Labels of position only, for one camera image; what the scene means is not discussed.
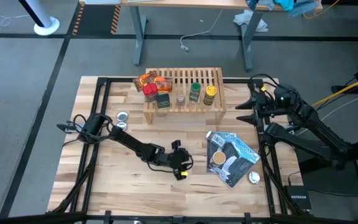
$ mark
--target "white cable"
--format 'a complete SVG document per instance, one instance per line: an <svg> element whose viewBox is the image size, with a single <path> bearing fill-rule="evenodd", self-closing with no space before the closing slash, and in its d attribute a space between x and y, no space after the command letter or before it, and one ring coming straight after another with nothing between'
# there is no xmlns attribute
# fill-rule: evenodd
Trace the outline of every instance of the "white cable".
<svg viewBox="0 0 358 224"><path fill-rule="evenodd" d="M21 18L21 17L27 17L27 16L29 16L29 15L11 16L11 17L5 17L5 16L0 15L0 17L4 19L4 20L1 21L0 25L3 26L3 27L9 26L12 23L12 19Z"/></svg>
<svg viewBox="0 0 358 224"><path fill-rule="evenodd" d="M345 104L341 105L340 107L336 108L335 110L333 110L333 111L329 112L326 116L324 116L323 118L321 118L321 120L326 119L326 118L327 118L329 115L331 115L333 112L335 112L335 111L337 111L337 110L341 109L342 107L344 107L344 106L346 106L346 105L348 105L348 104L350 104L350 103L355 102L356 100L358 100L358 98L356 98L356 99L354 99L354 100L351 100L351 101L349 101L349 102L347 102L347 103L345 103ZM304 133L305 131L309 131L309 129L305 129L305 130L301 131L301 132L300 132L300 133L298 133L296 136L298 136L298 135L300 135L300 134Z"/></svg>
<svg viewBox="0 0 358 224"><path fill-rule="evenodd" d="M221 17L222 12L223 12L223 9L221 10L221 12L219 13L219 15L218 15L217 18L215 19L214 24L212 25L212 27L211 27L209 30L207 30L207 31L205 31L205 32L200 32L200 33L198 33L198 34L190 34L190 35L184 35L183 37L180 37L180 40L179 40L179 41L180 41L180 48L182 48L183 50L186 50L187 52L189 52L189 48L186 47L186 46L182 43L182 40L183 40L184 38L187 38L187 37L194 37L194 36L197 36L197 35L207 34L207 33L211 32L211 30L214 29L214 26L215 26L216 22L218 21L219 17Z"/></svg>

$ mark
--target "metal desk leg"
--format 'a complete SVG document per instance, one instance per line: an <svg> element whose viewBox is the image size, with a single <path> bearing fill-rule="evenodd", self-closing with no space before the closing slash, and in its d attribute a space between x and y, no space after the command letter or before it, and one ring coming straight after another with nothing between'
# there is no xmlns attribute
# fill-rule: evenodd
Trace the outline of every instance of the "metal desk leg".
<svg viewBox="0 0 358 224"><path fill-rule="evenodd" d="M38 35L50 35L59 28L59 20L49 16L39 0L19 0L35 22L34 32Z"/></svg>
<svg viewBox="0 0 358 224"><path fill-rule="evenodd" d="M252 66L252 54L250 44L262 16L263 12L254 11L251 20L249 21L249 25L241 25L242 51L244 53L244 60L246 62L246 72L251 72L254 69L254 67Z"/></svg>
<svg viewBox="0 0 358 224"><path fill-rule="evenodd" d="M139 65L140 56L142 54L144 30L146 28L147 18L146 16L140 16L138 6L129 6L129 10L131 11L132 22L134 23L136 35L134 65Z"/></svg>

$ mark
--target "wooden table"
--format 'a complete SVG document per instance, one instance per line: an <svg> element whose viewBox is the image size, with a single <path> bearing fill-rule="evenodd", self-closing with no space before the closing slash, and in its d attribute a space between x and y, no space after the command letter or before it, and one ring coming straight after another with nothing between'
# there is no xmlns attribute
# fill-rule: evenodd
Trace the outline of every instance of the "wooden table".
<svg viewBox="0 0 358 224"><path fill-rule="evenodd" d="M79 0L81 4L85 4L85 0ZM318 7L315 9L320 11L323 9L321 0L318 0ZM145 1L129 3L128 0L122 0L122 6L129 6L132 22L136 35L134 65L140 64L140 56L142 54L142 46L144 41L144 34L146 28L147 17L139 14L139 6L153 6L153 7L203 7L203 8L220 8L220 9L249 9L246 0L159 0L159 1ZM244 61L246 65L246 72L251 72L252 54L250 43L256 28L261 20L263 14L268 12L266 6L257 5L247 25L241 25L242 50L244 53ZM283 11L281 6L276 4L273 11Z"/></svg>
<svg viewBox="0 0 358 224"><path fill-rule="evenodd" d="M82 77L71 118L76 114L89 115L97 79ZM269 217L261 161L251 168L261 175L261 181L257 185L252 185L247 178L242 178L230 189L217 175L206 171L205 134L208 131L235 132L253 150L258 149L255 128L236 120L236 116L249 114L251 111L234 109L248 99L250 93L247 85L225 83L224 91L227 113L218 126L215 125L213 114L185 117L168 114L165 117L155 117L153 125L148 125L142 111L142 93L136 91L133 83L112 83L107 115L115 121L119 111L127 111L127 132L142 142L161 145L168 152L171 142L180 139L182 146L193 155L195 163L189 170L188 178L177 181L172 174L149 170L146 163L140 161L134 152L119 143L103 141L99 146L88 214L103 215L105 210L111 210L114 215L243 217L245 212L249 212L252 217ZM273 120L282 124L288 122L285 116L277 116ZM75 138L76 134L68 134L65 141ZM82 147L81 142L74 142L63 148L49 210L55 208L74 186ZM286 144L278 143L276 148L285 184L289 174L299 171L298 161L295 151ZM301 175L292 175L291 182L294 185L302 185ZM279 213L277 191L273 183L272 186L276 212ZM77 210L81 208L83 192L82 190L80 193Z"/></svg>

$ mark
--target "wooden rack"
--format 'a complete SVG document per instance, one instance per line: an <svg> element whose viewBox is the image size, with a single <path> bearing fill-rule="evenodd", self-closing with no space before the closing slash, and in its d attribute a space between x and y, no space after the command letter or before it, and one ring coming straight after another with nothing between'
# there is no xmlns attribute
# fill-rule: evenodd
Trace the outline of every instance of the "wooden rack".
<svg viewBox="0 0 358 224"><path fill-rule="evenodd" d="M146 72L157 71L161 77L173 78L172 92L170 95L171 105L169 108L159 109L157 102L144 102L143 112L147 124L152 124L153 114L158 113L214 113L216 124L220 124L226 113L226 99L221 68L147 68ZM197 102L189 100L190 88L193 82L201 84L200 97ZM216 93L214 103L206 106L203 103L206 87L214 85ZM185 96L185 104L177 105L177 96Z"/></svg>

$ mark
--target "snack package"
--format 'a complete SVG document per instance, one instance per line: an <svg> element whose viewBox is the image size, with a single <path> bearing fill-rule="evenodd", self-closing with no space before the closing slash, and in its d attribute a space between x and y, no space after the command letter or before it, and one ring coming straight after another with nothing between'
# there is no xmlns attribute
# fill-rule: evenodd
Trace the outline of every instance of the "snack package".
<svg viewBox="0 0 358 224"><path fill-rule="evenodd" d="M260 156L235 133L211 131L206 137L208 139L207 172L218 175L229 187L234 187L260 159ZM211 166L209 161L217 151L225 154L226 161L220 166Z"/></svg>
<svg viewBox="0 0 358 224"><path fill-rule="evenodd" d="M151 71L149 73L146 73L144 75L141 75L137 78L134 78L132 81L134 82L135 84L135 87L136 87L136 90L138 92L142 91L143 87L144 86L147 86L149 84L149 80L150 80L150 77L157 77L157 72L156 71Z"/></svg>
<svg viewBox="0 0 358 224"><path fill-rule="evenodd" d="M154 83L158 91L171 92L172 91L172 78L168 77L149 77L149 83Z"/></svg>

